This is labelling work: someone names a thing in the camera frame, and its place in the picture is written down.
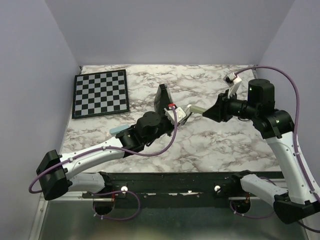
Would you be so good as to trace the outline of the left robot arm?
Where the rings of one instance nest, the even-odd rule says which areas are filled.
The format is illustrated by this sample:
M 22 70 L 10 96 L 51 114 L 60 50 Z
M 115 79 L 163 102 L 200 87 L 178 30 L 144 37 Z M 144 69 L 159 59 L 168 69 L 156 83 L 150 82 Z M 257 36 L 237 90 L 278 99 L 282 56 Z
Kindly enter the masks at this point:
M 180 107 L 164 108 L 159 113 L 146 112 L 137 122 L 117 131 L 115 136 L 103 143 L 73 152 L 58 154 L 48 151 L 36 169 L 36 181 L 45 200 L 55 200 L 67 192 L 91 192 L 104 198 L 110 194 L 111 185 L 101 172 L 87 173 L 100 164 L 126 158 L 131 155 L 145 156 L 142 152 L 162 135 L 171 137 L 162 150 L 146 154 L 155 157 L 167 151 L 176 138 L 178 126 L 183 125 L 189 114 Z

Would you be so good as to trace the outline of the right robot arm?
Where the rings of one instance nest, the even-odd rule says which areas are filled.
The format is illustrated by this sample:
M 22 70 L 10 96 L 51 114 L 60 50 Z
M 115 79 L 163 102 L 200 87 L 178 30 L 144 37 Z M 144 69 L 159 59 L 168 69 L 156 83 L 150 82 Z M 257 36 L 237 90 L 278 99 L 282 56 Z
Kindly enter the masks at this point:
M 215 122 L 228 122 L 232 117 L 248 119 L 271 148 L 280 166 L 287 188 L 281 188 L 244 170 L 232 176 L 230 185 L 222 189 L 241 196 L 249 192 L 273 207 L 277 217 L 285 224 L 295 223 L 320 211 L 315 197 L 320 190 L 313 181 L 303 154 L 295 146 L 294 122 L 290 114 L 275 109 L 275 86 L 267 79 L 253 79 L 248 83 L 246 100 L 226 90 L 203 117 Z

